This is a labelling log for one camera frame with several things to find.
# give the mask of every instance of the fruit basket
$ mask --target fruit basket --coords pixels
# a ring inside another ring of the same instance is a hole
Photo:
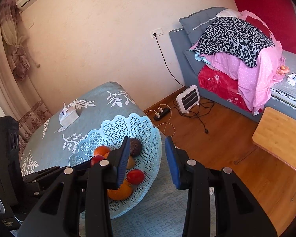
[[[91,130],[86,139],[78,145],[78,152],[69,157],[69,165],[75,166],[90,159],[93,151],[106,145],[111,150],[118,149],[125,136],[134,137],[141,141],[143,149],[135,157],[135,169],[140,169],[145,174],[144,182],[138,185],[130,197],[121,201],[109,199],[111,219],[125,214],[136,206],[150,189],[155,180],[161,162],[162,142],[160,132],[147,116],[140,117],[132,113],[128,118],[117,115],[113,120],[102,122],[99,130]]]

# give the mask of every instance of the wooden floor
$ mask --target wooden floor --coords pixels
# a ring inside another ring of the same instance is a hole
[[[205,112],[201,107],[200,114]],[[168,114],[156,122],[153,112],[148,115],[155,125],[167,122],[170,117]],[[209,134],[204,133],[198,119],[182,117],[173,109],[170,123],[176,129],[175,145],[208,168],[231,167],[259,201],[280,236],[296,216],[296,172],[258,147],[238,165],[233,163],[254,147],[252,135],[256,122],[217,103],[202,120]],[[161,132],[164,127],[165,124],[159,126]],[[167,125],[165,134],[173,135],[173,131]]]

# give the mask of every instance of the white wall socket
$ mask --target white wall socket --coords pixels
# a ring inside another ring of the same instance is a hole
[[[152,37],[152,38],[155,38],[155,36],[154,36],[153,34],[157,34],[157,37],[158,37],[158,36],[163,35],[164,33],[163,33],[162,28],[158,28],[158,29],[156,29],[156,30],[150,31],[150,35],[151,35],[151,37]]]

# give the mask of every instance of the baseboard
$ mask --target baseboard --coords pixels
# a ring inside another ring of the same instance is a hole
[[[150,110],[158,110],[159,104],[167,104],[170,101],[173,101],[181,92],[183,92],[187,87],[182,87],[179,90],[175,91],[174,93],[170,94],[166,98],[163,98],[161,101],[155,103],[154,105],[150,106],[149,108],[144,110],[144,113]]]

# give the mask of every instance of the curtain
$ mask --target curtain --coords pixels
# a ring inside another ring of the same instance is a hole
[[[51,114],[27,72],[32,60],[22,43],[25,28],[14,0],[0,3],[0,106],[5,115],[19,122],[21,157],[31,135],[51,117]]]

